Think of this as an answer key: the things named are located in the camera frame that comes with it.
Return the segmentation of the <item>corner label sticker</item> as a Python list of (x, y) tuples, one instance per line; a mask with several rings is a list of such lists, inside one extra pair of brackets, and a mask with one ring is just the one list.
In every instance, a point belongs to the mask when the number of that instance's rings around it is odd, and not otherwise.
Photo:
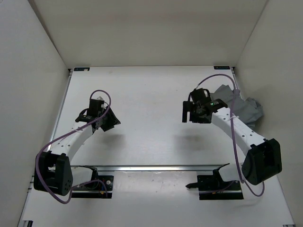
[(214, 66), (215, 70), (230, 70), (229, 66)]
[(90, 67), (75, 67), (73, 71), (89, 71)]

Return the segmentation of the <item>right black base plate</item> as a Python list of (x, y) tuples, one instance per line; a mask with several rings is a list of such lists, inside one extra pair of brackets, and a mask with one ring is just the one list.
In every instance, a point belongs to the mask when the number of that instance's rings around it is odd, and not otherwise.
[(243, 200), (239, 181), (225, 182), (217, 169), (211, 175), (197, 175), (197, 182), (186, 185), (187, 189), (198, 189), (201, 201)]

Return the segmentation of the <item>grey pleated skirt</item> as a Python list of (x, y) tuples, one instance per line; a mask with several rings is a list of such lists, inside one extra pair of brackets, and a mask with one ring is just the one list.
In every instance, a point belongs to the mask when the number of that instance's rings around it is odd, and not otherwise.
[[(221, 85), (210, 96), (212, 99), (223, 100), (228, 107), (231, 107), (233, 92), (228, 85)], [(252, 130), (255, 129), (257, 121), (264, 115), (263, 107), (257, 100), (251, 97), (243, 100), (239, 95), (235, 98), (233, 113)]]

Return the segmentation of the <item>left corner label sticker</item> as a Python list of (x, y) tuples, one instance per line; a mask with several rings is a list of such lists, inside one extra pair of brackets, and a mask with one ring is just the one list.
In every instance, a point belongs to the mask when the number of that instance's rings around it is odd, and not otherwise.
[(89, 71), (90, 67), (75, 67), (73, 71)]

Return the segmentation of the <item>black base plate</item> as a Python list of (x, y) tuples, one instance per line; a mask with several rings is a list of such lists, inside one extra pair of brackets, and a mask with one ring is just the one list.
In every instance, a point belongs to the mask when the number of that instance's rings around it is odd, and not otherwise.
[(114, 176), (99, 172), (96, 167), (77, 166), (72, 168), (73, 185), (72, 198), (111, 199), (114, 186)]
[(201, 201), (243, 200), (239, 181), (225, 182), (217, 169), (211, 175), (197, 175), (197, 182), (186, 185), (187, 189), (198, 189)]

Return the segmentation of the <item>aluminium front rail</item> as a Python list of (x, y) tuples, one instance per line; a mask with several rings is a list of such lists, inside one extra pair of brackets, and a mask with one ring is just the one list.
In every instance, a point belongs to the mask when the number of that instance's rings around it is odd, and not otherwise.
[(223, 165), (102, 165), (94, 167), (99, 172), (165, 172), (165, 171), (213, 171)]

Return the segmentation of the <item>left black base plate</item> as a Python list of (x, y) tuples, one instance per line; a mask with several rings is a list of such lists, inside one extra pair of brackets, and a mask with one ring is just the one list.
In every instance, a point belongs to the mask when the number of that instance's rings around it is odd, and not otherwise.
[(114, 186), (114, 176), (99, 172), (96, 167), (77, 166), (72, 168), (73, 185), (72, 198), (111, 199)]

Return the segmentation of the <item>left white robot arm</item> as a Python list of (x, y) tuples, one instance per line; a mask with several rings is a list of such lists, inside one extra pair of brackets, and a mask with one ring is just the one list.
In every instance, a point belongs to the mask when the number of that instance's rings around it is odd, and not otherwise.
[(54, 146), (49, 151), (42, 150), (37, 154), (34, 188), (59, 200), (60, 196), (71, 194), (77, 186), (97, 187), (100, 184), (97, 169), (88, 165), (72, 167), (71, 160), (98, 129), (108, 131), (120, 123), (108, 106), (83, 110), (70, 132), (54, 139)]

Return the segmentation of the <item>right corner label sticker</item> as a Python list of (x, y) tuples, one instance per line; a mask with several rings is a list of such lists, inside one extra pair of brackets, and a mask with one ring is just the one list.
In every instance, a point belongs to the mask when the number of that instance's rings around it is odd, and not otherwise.
[(214, 66), (215, 70), (230, 70), (229, 66)]

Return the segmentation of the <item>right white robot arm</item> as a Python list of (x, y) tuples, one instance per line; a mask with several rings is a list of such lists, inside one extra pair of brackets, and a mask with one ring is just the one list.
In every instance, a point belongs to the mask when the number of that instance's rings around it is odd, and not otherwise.
[(245, 156), (243, 163), (225, 164), (215, 170), (209, 183), (217, 189), (224, 189), (229, 182), (243, 181), (258, 185), (282, 171), (280, 144), (276, 139), (267, 140), (254, 132), (221, 99), (205, 104), (184, 101), (182, 121), (212, 123), (225, 132)]

